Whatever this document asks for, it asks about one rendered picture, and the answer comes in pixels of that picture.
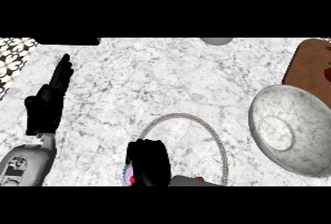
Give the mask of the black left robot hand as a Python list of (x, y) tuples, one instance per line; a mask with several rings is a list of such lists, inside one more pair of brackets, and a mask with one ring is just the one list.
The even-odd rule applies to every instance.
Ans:
[(51, 82), (42, 86), (36, 95), (30, 95), (26, 98), (26, 134), (29, 136), (36, 136), (42, 133), (57, 133), (70, 79), (74, 74), (71, 67), (70, 55), (65, 54), (57, 64)]

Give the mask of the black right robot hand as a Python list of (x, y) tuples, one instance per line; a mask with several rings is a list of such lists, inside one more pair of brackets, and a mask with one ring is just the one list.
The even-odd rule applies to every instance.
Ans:
[(132, 186), (167, 186), (172, 181), (169, 153), (162, 140), (138, 139), (129, 143), (126, 165), (133, 166)]

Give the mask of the colourful frosted cupcake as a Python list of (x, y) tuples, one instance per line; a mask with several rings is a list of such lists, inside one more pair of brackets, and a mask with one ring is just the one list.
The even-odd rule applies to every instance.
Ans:
[(135, 175), (133, 175), (133, 166), (132, 164), (126, 164), (122, 171), (123, 182), (128, 186), (135, 184)]

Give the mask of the white marble bowl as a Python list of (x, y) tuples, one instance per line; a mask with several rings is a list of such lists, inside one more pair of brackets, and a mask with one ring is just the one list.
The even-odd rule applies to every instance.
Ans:
[(331, 108), (302, 88), (266, 87), (249, 110), (253, 140), (290, 172), (331, 177)]

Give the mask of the black appliance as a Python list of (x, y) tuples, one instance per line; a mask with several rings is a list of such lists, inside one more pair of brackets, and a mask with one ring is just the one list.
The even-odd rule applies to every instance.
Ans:
[(98, 46), (101, 38), (36, 38), (42, 45)]

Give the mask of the grey round object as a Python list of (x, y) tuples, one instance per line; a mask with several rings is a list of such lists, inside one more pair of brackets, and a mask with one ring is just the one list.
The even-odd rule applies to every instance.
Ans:
[(232, 38), (201, 38), (201, 41), (207, 45), (213, 46), (224, 46), (227, 45), (234, 39)]

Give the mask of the brown wooden cutting board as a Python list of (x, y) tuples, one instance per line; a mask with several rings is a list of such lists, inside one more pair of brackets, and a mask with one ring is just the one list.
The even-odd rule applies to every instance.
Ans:
[(283, 83), (308, 91), (331, 108), (331, 82), (326, 78), (330, 67), (331, 43), (311, 38), (296, 48)]

